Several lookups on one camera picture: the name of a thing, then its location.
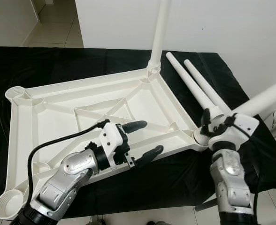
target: robotic arm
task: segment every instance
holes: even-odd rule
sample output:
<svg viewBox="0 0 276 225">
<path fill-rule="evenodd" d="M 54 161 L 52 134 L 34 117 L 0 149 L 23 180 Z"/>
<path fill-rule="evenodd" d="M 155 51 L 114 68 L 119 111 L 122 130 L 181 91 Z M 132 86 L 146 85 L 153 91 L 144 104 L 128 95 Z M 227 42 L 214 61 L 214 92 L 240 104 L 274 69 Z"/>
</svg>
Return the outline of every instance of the robotic arm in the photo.
<svg viewBox="0 0 276 225">
<path fill-rule="evenodd" d="M 205 110 L 204 125 L 195 132 L 194 138 L 214 152 L 210 173 L 221 225 L 255 225 L 251 193 L 237 151 L 249 140 L 259 121 L 243 114 L 215 115 L 213 111 Z"/>
<path fill-rule="evenodd" d="M 129 168 L 143 166 L 162 153 L 163 146 L 143 154 L 135 160 L 129 156 L 126 134 L 144 128 L 145 121 L 125 125 L 114 124 L 109 120 L 101 122 L 100 146 L 90 142 L 81 152 L 67 155 L 58 171 L 44 184 L 30 204 L 18 213 L 12 225 L 55 225 L 64 216 L 82 186 L 88 184 L 91 176 L 100 170 L 117 169 L 117 165 L 127 163 Z"/>
</svg>

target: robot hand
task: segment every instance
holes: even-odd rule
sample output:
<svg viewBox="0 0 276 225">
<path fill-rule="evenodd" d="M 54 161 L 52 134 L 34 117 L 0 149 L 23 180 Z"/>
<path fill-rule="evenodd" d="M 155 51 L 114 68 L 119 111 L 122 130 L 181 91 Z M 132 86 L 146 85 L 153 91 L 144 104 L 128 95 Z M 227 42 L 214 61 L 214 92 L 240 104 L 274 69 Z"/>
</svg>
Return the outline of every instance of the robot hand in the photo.
<svg viewBox="0 0 276 225">
<path fill-rule="evenodd" d="M 91 176 L 101 170 L 117 169 L 127 163 L 129 168 L 141 167 L 162 153 L 163 146 L 143 154 L 135 160 L 129 155 L 127 134 L 146 127 L 147 122 L 136 121 L 125 125 L 109 120 L 99 123 L 101 145 L 90 142 L 83 151 L 67 155 L 58 171 L 44 184 L 38 194 L 18 213 L 12 225 L 55 225 L 64 216 L 79 189 L 88 184 Z"/>
</svg>

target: black fabric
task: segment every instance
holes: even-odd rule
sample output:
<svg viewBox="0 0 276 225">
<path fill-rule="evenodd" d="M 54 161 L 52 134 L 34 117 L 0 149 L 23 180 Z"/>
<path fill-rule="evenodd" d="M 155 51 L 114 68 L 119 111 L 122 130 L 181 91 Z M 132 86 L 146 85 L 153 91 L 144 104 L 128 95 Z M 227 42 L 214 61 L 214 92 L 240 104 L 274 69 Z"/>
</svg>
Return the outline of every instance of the black fabric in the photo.
<svg viewBox="0 0 276 225">
<path fill-rule="evenodd" d="M 189 59 L 230 108 L 248 99 L 218 54 L 173 54 L 181 63 Z M 8 157 L 10 103 L 4 98 L 8 88 L 29 88 L 145 68 L 149 57 L 149 50 L 0 47 L 0 194 L 5 188 Z M 162 77 L 199 126 L 202 108 L 165 58 L 165 52 L 161 62 Z M 276 142 L 262 121 L 254 141 L 259 149 L 247 142 L 239 151 L 246 182 L 254 192 L 257 175 L 253 165 L 258 167 L 261 160 L 260 190 L 276 188 Z M 65 217 L 200 204 L 214 192 L 209 173 L 211 156 L 209 150 L 186 150 L 85 186 Z"/>
</svg>

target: doorway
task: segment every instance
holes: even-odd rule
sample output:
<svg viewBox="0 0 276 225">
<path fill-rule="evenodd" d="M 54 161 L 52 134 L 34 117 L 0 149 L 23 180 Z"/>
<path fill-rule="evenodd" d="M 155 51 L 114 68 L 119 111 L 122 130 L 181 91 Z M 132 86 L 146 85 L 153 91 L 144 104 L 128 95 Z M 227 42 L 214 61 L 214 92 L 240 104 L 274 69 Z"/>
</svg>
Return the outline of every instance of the doorway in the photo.
<svg viewBox="0 0 276 225">
<path fill-rule="evenodd" d="M 75 0 L 33 0 L 41 26 L 27 47 L 83 48 Z"/>
</svg>

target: circular socket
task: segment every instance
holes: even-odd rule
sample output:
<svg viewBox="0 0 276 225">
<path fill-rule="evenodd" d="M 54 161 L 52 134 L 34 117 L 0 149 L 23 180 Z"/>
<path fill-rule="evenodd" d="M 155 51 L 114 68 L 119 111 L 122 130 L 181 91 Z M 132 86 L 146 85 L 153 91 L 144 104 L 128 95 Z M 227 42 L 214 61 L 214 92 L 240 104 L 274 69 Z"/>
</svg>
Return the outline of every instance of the circular socket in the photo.
<svg viewBox="0 0 276 225">
<path fill-rule="evenodd" d="M 15 86 L 8 89 L 5 93 L 5 96 L 7 99 L 22 98 L 24 94 L 25 94 L 25 90 L 23 87 Z"/>
<path fill-rule="evenodd" d="M 50 166 L 44 162 L 33 163 L 33 175 L 50 170 Z"/>
<path fill-rule="evenodd" d="M 12 219 L 23 205 L 23 193 L 12 189 L 0 196 L 0 219 Z"/>
</svg>

